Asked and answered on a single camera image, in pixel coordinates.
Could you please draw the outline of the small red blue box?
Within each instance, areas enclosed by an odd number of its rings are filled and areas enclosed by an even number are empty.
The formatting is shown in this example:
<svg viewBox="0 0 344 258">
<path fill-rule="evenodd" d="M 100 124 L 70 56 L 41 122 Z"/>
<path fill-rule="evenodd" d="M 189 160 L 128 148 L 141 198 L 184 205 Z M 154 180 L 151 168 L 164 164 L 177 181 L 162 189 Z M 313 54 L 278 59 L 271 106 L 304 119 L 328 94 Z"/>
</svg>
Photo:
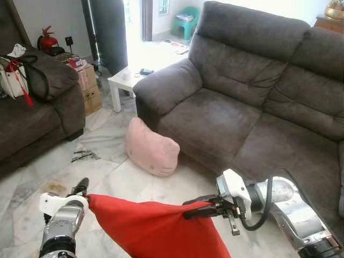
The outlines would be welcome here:
<svg viewBox="0 0 344 258">
<path fill-rule="evenodd" d="M 67 59 L 67 64 L 75 70 L 80 70 L 87 66 L 88 62 L 86 62 L 85 59 L 81 59 L 80 57 L 76 56 Z"/>
</svg>

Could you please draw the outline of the plain brown cardboard box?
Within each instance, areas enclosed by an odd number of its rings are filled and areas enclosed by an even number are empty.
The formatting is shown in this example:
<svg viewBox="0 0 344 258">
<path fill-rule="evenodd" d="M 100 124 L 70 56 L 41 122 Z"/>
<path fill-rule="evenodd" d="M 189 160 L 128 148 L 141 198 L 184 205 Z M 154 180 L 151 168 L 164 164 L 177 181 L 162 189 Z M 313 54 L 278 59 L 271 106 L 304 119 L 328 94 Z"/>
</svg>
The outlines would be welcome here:
<svg viewBox="0 0 344 258">
<path fill-rule="evenodd" d="M 82 91 L 84 99 L 84 112 L 92 114 L 102 108 L 101 94 L 98 86 L 93 86 Z"/>
</svg>

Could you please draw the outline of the white handbag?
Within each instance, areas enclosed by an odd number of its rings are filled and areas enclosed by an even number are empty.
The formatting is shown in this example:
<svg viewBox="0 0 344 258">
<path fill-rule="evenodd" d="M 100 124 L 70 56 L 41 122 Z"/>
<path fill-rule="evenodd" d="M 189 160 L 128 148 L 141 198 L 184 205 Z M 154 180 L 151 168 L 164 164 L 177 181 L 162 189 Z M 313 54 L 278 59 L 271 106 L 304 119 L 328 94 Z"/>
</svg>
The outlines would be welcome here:
<svg viewBox="0 0 344 258">
<path fill-rule="evenodd" d="M 22 93 L 22 90 L 19 88 L 17 81 L 15 81 L 14 72 L 9 70 L 8 65 L 10 64 L 10 61 L 11 59 L 0 57 L 0 86 L 2 86 L 3 92 L 6 95 L 15 99 L 17 97 L 23 96 L 23 93 Z M 26 78 L 25 66 L 24 66 L 23 71 Z"/>
</svg>

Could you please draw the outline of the dark brown fabric sofa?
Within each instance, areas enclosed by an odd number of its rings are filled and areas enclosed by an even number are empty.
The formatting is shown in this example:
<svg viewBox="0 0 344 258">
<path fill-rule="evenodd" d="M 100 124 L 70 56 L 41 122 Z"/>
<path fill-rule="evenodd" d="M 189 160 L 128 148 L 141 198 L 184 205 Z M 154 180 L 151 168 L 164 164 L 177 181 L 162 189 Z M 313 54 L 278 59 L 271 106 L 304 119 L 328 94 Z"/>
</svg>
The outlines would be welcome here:
<svg viewBox="0 0 344 258">
<path fill-rule="evenodd" d="M 83 133 L 84 100 L 78 74 L 58 59 L 32 47 L 28 88 L 34 105 L 24 96 L 0 98 L 0 177 L 64 139 Z"/>
</svg>

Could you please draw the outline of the teal plastic stool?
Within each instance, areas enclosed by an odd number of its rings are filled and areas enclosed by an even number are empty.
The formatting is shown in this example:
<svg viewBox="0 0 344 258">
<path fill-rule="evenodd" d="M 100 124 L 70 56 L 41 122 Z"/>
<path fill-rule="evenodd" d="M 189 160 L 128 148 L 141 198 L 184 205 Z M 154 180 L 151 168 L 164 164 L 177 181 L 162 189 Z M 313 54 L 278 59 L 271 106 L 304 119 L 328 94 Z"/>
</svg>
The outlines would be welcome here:
<svg viewBox="0 0 344 258">
<path fill-rule="evenodd" d="M 189 23 L 183 23 L 175 19 L 172 25 L 172 29 L 170 31 L 174 35 L 177 35 L 180 37 L 182 36 L 184 40 L 189 40 L 194 34 L 196 25 L 198 24 L 200 11 L 196 7 L 188 6 L 184 8 L 184 10 L 180 12 L 180 14 L 192 14 L 194 15 L 195 19 Z"/>
</svg>

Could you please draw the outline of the teal framed window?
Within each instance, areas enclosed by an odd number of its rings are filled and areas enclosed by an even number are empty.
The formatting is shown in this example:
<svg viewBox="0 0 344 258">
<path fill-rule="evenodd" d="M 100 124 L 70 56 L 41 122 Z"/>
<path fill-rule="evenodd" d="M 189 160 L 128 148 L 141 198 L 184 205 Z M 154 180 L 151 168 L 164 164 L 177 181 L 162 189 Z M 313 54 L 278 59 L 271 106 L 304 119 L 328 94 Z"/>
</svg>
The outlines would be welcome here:
<svg viewBox="0 0 344 258">
<path fill-rule="evenodd" d="M 170 0 L 156 0 L 157 1 L 157 15 L 165 16 L 169 14 Z"/>
</svg>

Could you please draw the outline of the pink cat face pillow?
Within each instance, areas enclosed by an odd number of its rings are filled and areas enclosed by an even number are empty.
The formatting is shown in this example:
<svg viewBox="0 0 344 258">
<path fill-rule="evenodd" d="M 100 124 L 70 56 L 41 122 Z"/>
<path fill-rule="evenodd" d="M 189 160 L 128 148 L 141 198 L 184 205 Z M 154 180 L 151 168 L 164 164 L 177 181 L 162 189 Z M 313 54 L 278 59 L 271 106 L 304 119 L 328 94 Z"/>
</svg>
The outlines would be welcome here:
<svg viewBox="0 0 344 258">
<path fill-rule="evenodd" d="M 179 144 L 150 130 L 138 117 L 128 124 L 125 147 L 128 157 L 149 174 L 166 177 L 177 168 Z"/>
</svg>

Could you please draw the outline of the brown wooden side cabinet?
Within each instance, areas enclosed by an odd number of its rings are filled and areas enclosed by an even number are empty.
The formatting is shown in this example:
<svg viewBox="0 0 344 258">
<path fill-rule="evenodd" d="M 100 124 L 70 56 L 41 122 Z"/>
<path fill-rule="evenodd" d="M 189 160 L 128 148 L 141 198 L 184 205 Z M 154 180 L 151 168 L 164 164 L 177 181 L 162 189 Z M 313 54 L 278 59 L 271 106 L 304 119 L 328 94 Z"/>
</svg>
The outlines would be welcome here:
<svg viewBox="0 0 344 258">
<path fill-rule="evenodd" d="M 318 15 L 314 27 L 324 28 L 329 31 L 344 34 L 343 20 L 330 19 L 324 15 Z"/>
</svg>

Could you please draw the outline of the white coffee table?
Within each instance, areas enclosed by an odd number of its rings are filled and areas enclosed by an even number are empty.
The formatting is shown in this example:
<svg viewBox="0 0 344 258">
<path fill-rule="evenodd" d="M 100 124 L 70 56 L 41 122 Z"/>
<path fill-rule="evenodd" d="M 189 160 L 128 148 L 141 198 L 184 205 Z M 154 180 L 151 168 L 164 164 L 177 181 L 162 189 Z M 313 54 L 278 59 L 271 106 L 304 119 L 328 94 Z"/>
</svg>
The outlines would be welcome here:
<svg viewBox="0 0 344 258">
<path fill-rule="evenodd" d="M 151 69 L 154 72 L 162 69 L 160 66 L 127 66 L 107 79 L 110 86 L 112 106 L 115 112 L 119 113 L 122 111 L 122 101 L 120 100 L 121 90 L 127 92 L 131 98 L 136 97 L 133 88 L 136 83 L 145 78 L 145 76 L 136 76 L 142 68 Z"/>
</svg>

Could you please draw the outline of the dark door leaf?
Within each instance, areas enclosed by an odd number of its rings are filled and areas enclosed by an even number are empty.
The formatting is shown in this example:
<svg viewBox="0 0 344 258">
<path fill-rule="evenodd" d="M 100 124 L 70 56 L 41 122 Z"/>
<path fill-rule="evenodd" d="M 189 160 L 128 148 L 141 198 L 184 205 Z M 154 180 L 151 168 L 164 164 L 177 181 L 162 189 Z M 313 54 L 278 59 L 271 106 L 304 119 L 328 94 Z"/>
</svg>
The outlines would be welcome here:
<svg viewBox="0 0 344 258">
<path fill-rule="evenodd" d="M 117 74 L 127 67 L 124 0 L 81 0 L 92 57 Z"/>
</svg>

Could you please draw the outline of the red fire extinguisher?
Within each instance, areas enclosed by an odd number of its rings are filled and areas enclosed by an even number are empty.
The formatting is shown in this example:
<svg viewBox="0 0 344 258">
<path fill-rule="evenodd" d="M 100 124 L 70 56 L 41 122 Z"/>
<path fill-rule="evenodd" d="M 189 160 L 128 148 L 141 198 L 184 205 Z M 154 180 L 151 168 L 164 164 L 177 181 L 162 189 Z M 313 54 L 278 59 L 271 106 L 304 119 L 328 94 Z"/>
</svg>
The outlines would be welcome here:
<svg viewBox="0 0 344 258">
<path fill-rule="evenodd" d="M 51 28 L 52 26 L 49 25 L 42 29 L 42 35 L 37 40 L 39 50 L 50 50 L 52 47 L 59 45 L 58 40 L 50 36 L 54 34 L 54 32 L 50 32 Z"/>
</svg>

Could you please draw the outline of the red tassel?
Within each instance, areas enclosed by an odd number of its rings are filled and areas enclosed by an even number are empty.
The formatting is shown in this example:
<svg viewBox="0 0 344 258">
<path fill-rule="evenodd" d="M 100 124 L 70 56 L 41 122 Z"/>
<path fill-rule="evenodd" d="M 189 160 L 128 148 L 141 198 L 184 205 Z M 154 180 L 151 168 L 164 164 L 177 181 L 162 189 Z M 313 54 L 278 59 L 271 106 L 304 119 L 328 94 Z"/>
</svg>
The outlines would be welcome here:
<svg viewBox="0 0 344 258">
<path fill-rule="evenodd" d="M 28 106 L 33 106 L 34 103 L 30 98 L 30 94 L 28 92 L 28 88 L 26 85 L 26 76 L 24 75 L 24 65 L 18 59 L 11 59 L 10 64 L 8 65 L 8 69 L 15 74 L 15 81 L 19 88 L 22 90 L 23 96 L 27 101 Z"/>
</svg>

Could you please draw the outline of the pink packets pile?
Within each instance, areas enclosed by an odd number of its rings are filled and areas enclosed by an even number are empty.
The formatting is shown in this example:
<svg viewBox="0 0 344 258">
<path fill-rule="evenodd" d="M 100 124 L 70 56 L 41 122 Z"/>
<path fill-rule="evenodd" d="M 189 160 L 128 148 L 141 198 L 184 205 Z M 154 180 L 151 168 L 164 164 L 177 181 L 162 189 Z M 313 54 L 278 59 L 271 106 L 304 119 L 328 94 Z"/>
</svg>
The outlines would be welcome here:
<svg viewBox="0 0 344 258">
<path fill-rule="evenodd" d="M 58 59 L 61 62 L 69 63 L 69 59 L 73 59 L 73 58 L 80 59 L 81 57 L 71 52 L 64 52 L 61 54 L 57 54 L 56 56 L 54 56 L 54 58 Z"/>
</svg>

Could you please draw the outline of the white grey folded bundle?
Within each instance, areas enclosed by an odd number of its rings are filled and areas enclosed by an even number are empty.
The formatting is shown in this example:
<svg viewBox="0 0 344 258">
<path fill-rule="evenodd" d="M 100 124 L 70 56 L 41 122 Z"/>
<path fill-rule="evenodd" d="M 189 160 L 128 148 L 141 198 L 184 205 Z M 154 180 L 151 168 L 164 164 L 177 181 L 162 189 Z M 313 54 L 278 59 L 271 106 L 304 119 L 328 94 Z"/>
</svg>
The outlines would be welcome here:
<svg viewBox="0 0 344 258">
<path fill-rule="evenodd" d="M 192 14 L 179 14 L 175 16 L 177 22 L 189 23 L 193 22 L 195 17 Z"/>
</svg>

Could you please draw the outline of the brown door frame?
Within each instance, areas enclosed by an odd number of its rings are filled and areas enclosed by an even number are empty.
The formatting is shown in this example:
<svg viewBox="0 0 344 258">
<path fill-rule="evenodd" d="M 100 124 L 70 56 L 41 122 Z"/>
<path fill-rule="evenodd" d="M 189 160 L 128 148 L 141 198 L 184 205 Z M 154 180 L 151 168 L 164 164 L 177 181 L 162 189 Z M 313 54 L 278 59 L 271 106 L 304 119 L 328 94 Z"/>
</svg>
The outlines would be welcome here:
<svg viewBox="0 0 344 258">
<path fill-rule="evenodd" d="M 153 0 L 140 0 L 141 39 L 153 40 Z"/>
</svg>

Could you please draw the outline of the cardboard box with red tape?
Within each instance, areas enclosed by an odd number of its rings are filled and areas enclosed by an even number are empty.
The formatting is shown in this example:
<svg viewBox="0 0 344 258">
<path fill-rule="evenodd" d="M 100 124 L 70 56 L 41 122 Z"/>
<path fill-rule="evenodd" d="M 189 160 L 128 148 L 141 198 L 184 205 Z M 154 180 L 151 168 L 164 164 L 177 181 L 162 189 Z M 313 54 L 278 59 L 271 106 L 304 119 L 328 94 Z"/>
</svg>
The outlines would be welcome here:
<svg viewBox="0 0 344 258">
<path fill-rule="evenodd" d="M 81 87 L 81 91 L 97 87 L 98 81 L 94 66 L 86 64 L 85 66 L 77 69 L 76 72 L 78 74 L 78 82 Z"/>
</svg>

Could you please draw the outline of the red pillow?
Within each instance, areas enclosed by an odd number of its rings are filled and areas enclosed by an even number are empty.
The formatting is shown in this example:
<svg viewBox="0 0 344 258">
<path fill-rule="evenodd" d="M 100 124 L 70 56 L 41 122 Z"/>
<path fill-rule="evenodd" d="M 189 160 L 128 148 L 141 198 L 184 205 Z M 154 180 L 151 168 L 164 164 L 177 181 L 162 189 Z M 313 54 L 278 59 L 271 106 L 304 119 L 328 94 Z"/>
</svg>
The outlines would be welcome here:
<svg viewBox="0 0 344 258">
<path fill-rule="evenodd" d="M 208 202 L 169 205 L 96 194 L 88 198 L 101 228 L 131 258 L 231 258 L 209 217 L 183 217 Z"/>
</svg>

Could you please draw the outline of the grey brown two-seat sofa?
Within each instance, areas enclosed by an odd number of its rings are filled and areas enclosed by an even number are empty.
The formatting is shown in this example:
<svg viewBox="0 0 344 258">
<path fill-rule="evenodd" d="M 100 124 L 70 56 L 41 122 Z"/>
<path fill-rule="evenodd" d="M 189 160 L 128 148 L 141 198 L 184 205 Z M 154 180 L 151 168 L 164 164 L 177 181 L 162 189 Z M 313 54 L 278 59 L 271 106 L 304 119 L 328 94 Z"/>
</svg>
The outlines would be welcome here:
<svg viewBox="0 0 344 258">
<path fill-rule="evenodd" d="M 344 140 L 344 36 L 205 2 L 187 58 L 138 81 L 138 117 L 221 174 L 290 177 L 336 238 Z"/>
</svg>

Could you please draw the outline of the golden ornamental bowl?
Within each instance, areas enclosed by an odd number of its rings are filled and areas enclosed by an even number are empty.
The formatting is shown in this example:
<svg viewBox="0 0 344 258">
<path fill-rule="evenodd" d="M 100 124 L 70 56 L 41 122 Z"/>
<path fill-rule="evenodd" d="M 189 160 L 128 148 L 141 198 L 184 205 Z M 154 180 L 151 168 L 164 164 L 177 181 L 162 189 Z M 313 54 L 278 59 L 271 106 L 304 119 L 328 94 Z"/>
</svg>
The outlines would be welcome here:
<svg viewBox="0 0 344 258">
<path fill-rule="evenodd" d="M 324 15 L 327 19 L 344 20 L 344 0 L 330 0 Z"/>
</svg>

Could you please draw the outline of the white crumpled tissue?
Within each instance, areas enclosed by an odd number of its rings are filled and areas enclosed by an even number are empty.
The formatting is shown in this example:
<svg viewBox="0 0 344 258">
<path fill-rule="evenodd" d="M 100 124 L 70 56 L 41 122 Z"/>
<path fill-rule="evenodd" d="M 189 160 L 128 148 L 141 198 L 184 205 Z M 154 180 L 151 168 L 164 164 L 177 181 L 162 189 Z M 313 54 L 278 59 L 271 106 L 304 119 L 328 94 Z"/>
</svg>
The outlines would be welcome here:
<svg viewBox="0 0 344 258">
<path fill-rule="evenodd" d="M 20 58 L 21 56 L 24 56 L 26 51 L 26 47 L 22 46 L 22 44 L 15 44 L 12 51 L 7 53 L 7 56 L 10 56 L 11 58 Z"/>
</svg>

